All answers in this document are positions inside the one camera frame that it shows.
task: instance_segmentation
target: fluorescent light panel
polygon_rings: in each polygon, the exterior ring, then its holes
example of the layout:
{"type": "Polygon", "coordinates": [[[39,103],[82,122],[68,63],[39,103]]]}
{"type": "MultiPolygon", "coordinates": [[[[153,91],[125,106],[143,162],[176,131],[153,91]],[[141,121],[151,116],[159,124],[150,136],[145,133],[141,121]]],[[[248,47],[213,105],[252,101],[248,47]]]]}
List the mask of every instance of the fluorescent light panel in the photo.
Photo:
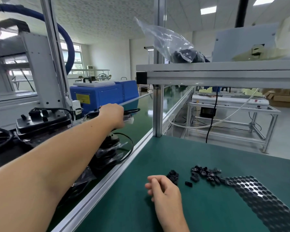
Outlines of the fluorescent light panel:
{"type": "Polygon", "coordinates": [[[254,5],[264,5],[264,4],[272,3],[273,1],[275,0],[256,0],[254,5]]]}
{"type": "Polygon", "coordinates": [[[201,9],[201,15],[212,14],[215,13],[217,10],[217,6],[208,7],[201,9]]]}

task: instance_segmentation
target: ventilation duct hose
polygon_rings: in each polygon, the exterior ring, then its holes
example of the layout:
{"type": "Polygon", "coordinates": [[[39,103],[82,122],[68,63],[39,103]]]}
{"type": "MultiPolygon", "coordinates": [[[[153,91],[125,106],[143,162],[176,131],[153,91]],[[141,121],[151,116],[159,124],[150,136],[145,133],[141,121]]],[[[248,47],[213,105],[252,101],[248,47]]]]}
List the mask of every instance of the ventilation duct hose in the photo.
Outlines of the ventilation duct hose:
{"type": "MultiPolygon", "coordinates": [[[[11,4],[0,4],[0,12],[11,12],[11,13],[18,13],[21,15],[26,15],[29,17],[33,17],[42,21],[44,20],[44,15],[28,9],[22,5],[11,5],[11,4]]],[[[67,48],[68,48],[68,60],[66,62],[66,73],[69,74],[69,72],[72,69],[72,66],[74,64],[74,59],[75,59],[75,51],[74,51],[74,46],[71,38],[69,37],[68,33],[63,29],[63,27],[60,26],[60,24],[57,23],[58,26],[58,31],[64,38],[67,48]]]]}

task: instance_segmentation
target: floor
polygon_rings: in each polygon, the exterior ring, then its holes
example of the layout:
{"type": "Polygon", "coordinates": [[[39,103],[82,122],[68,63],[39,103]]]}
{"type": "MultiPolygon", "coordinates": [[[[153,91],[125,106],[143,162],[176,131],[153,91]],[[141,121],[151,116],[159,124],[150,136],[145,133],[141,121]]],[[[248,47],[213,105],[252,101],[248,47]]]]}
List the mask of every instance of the floor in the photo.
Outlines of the floor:
{"type": "MultiPolygon", "coordinates": [[[[215,144],[215,145],[220,145],[220,146],[225,146],[225,147],[230,147],[234,149],[240,149],[240,150],[245,150],[249,152],[256,152],[260,154],[268,154],[271,156],[276,156],[276,157],[281,157],[285,159],[290,159],[290,108],[282,108],[282,107],[277,107],[278,110],[281,111],[281,114],[278,117],[274,134],[272,136],[272,140],[269,144],[269,147],[267,149],[267,153],[262,153],[261,148],[262,146],[258,143],[250,143],[246,141],[241,141],[241,140],[234,140],[234,139],[227,139],[224,137],[219,137],[219,136],[213,136],[209,135],[208,137],[208,143],[210,144],[215,144]]],[[[182,109],[182,113],[178,115],[178,118],[176,119],[176,123],[178,124],[183,124],[185,125],[186,122],[186,114],[187,109],[182,109]]],[[[217,110],[217,116],[218,119],[223,119],[227,116],[229,116],[232,112],[231,110],[223,109],[223,110],[217,110]]],[[[231,118],[231,121],[236,121],[236,122],[244,122],[244,123],[249,123],[251,121],[248,112],[245,111],[238,111],[235,113],[231,118]]],[[[210,124],[210,121],[208,120],[198,120],[194,121],[193,125],[194,126],[202,126],[201,122],[204,122],[205,124],[210,124]]],[[[256,122],[262,127],[262,133],[263,135],[266,135],[267,130],[269,128],[269,124],[271,121],[271,116],[268,114],[262,114],[259,113],[256,122]]],[[[252,132],[249,133],[248,127],[244,126],[238,126],[238,125],[230,125],[230,124],[223,124],[220,126],[226,127],[226,128],[218,128],[214,127],[212,131],[215,132],[221,132],[225,134],[231,134],[231,135],[240,135],[244,137],[257,137],[256,133],[252,132]]],[[[170,127],[166,135],[172,135],[176,137],[181,137],[182,133],[184,131],[184,128],[181,127],[170,127]]],[[[186,139],[189,140],[194,140],[194,141],[199,141],[199,142],[205,142],[206,140],[206,134],[203,133],[197,133],[196,136],[191,136],[185,137],[186,139]]]]}

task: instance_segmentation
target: yellow warning label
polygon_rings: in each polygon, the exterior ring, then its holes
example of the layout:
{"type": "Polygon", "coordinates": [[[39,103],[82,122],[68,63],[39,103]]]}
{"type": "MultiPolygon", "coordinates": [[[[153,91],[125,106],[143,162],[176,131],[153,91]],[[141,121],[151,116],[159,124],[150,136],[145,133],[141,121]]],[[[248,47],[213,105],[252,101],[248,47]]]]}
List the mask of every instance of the yellow warning label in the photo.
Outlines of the yellow warning label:
{"type": "Polygon", "coordinates": [[[81,103],[90,104],[90,98],[87,94],[76,94],[76,99],[81,103]]]}

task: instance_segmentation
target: person's right hand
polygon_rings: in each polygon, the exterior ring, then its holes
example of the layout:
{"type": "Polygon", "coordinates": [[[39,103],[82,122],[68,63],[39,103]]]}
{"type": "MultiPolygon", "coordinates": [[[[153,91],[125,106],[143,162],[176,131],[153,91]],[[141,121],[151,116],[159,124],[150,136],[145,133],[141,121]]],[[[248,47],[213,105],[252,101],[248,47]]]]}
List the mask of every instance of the person's right hand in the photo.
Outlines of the person's right hand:
{"type": "Polygon", "coordinates": [[[147,177],[145,184],[151,200],[155,203],[158,220],[164,232],[189,232],[179,188],[164,175],[147,177]]]}
{"type": "Polygon", "coordinates": [[[106,104],[99,109],[99,117],[106,119],[112,129],[121,129],[124,124],[124,108],[118,104],[106,104]]]}

